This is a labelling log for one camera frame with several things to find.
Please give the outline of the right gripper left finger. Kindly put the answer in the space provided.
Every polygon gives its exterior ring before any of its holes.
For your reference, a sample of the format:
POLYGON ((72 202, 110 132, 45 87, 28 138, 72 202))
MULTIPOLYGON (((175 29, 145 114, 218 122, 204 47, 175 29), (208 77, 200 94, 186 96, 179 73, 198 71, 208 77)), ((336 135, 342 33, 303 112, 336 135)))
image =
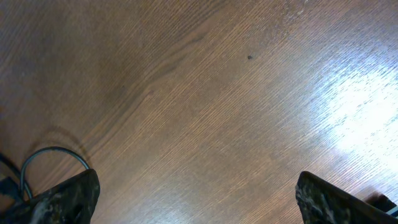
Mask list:
POLYGON ((1 223, 89 223, 100 196, 100 183, 94 169, 1 213, 1 223))

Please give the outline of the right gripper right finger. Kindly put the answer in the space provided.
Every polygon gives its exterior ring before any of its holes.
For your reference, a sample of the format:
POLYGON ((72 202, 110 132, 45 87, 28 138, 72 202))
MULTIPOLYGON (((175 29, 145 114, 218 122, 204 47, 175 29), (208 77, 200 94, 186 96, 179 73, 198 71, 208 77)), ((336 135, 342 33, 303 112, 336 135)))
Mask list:
POLYGON ((397 204, 385 195, 367 203, 308 171, 299 175, 295 198, 304 224, 397 224, 397 204))

